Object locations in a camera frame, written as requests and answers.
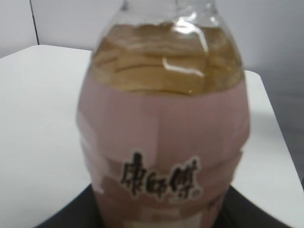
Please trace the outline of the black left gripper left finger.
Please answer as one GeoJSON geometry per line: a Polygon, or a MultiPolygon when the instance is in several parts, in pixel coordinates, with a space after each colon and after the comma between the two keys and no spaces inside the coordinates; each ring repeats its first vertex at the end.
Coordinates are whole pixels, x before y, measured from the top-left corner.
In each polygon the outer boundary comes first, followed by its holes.
{"type": "Polygon", "coordinates": [[[99,211],[92,186],[88,185],[75,199],[37,228],[97,228],[99,211]]]}

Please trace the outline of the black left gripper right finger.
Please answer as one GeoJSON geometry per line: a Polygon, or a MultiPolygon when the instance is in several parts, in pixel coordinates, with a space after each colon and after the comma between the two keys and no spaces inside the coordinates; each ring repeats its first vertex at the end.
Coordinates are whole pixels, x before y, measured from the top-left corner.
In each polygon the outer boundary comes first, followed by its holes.
{"type": "Polygon", "coordinates": [[[262,197],[258,205],[230,186],[222,209],[216,219],[217,228],[302,228],[304,226],[304,201],[280,199],[275,193],[262,197]]]}

